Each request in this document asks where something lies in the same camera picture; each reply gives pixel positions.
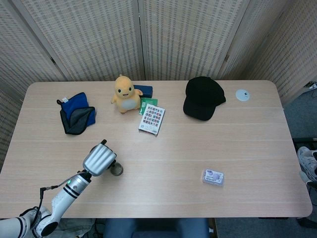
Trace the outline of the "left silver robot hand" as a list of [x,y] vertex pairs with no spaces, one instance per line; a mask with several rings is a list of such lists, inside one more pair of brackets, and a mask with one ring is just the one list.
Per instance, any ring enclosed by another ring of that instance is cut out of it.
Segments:
[[92,176],[98,177],[107,170],[115,161],[117,154],[106,145],[103,139],[96,145],[83,161],[83,168]]

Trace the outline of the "dark green ceramic cup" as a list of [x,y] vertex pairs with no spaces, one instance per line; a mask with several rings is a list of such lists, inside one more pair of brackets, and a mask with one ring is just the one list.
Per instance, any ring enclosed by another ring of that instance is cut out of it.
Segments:
[[116,162],[110,168],[110,173],[114,176],[120,176],[123,174],[123,166]]

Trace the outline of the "blue grey folded cloth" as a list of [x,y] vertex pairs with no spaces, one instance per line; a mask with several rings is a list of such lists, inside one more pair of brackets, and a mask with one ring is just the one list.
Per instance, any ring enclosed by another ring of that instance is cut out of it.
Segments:
[[60,118],[65,134],[80,135],[88,126],[95,124],[96,109],[89,106],[84,92],[56,103],[61,106]]

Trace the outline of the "white box with picture grid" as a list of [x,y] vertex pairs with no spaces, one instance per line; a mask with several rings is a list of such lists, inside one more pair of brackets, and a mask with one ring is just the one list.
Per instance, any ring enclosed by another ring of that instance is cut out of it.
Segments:
[[138,129],[143,132],[158,135],[164,117],[165,109],[147,104]]

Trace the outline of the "yellow plush toy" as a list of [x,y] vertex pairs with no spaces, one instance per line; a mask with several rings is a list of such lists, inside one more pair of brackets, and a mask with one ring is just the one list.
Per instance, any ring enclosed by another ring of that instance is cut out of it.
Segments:
[[120,75],[114,83],[115,94],[111,103],[115,104],[118,111],[122,114],[129,110],[140,108],[141,96],[143,92],[135,89],[132,81],[127,76]]

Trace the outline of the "khaki cloth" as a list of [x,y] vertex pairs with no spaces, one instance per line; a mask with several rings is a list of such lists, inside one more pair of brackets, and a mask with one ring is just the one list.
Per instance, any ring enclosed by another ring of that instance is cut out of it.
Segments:
[[62,218],[49,238],[81,238],[91,230],[95,221],[93,218]]

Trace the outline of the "dark blue box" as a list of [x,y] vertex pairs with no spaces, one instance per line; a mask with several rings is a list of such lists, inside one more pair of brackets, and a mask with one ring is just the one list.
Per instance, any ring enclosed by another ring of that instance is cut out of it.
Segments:
[[152,86],[146,86],[146,85],[134,85],[135,90],[140,90],[143,95],[140,97],[145,97],[145,98],[152,98],[153,95],[153,87]]

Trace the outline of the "blue seat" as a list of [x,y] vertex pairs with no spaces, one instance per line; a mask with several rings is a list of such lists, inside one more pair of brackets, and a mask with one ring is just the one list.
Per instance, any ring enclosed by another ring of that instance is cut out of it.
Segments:
[[210,238],[207,218],[111,218],[103,238]]

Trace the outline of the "purple clear plastic box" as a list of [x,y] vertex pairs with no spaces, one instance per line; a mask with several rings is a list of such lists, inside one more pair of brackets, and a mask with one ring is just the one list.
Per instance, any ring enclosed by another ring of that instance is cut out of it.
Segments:
[[204,170],[202,175],[202,182],[217,186],[223,186],[224,173],[213,171],[211,169],[206,169]]

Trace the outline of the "black cap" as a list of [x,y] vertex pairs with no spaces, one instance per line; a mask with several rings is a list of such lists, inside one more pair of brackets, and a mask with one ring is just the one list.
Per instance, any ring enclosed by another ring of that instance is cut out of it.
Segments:
[[222,87],[206,76],[190,79],[185,94],[184,114],[202,121],[211,119],[216,107],[226,102]]

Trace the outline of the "woven folding screen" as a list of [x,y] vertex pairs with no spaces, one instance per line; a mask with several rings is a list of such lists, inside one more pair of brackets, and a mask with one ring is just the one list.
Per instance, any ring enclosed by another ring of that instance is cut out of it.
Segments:
[[317,0],[0,0],[0,171],[36,82],[269,80],[317,136]]

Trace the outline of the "white grey sneaker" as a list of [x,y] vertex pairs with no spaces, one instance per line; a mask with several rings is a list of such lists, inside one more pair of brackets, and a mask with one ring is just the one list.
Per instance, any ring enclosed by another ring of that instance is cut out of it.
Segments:
[[297,151],[297,157],[303,169],[300,171],[302,181],[317,189],[317,150],[302,146]]

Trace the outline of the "black furniture base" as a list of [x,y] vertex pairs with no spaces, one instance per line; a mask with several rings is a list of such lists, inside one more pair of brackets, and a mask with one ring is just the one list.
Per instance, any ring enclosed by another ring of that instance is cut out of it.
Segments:
[[292,140],[296,151],[302,146],[317,150],[317,137],[293,138]]

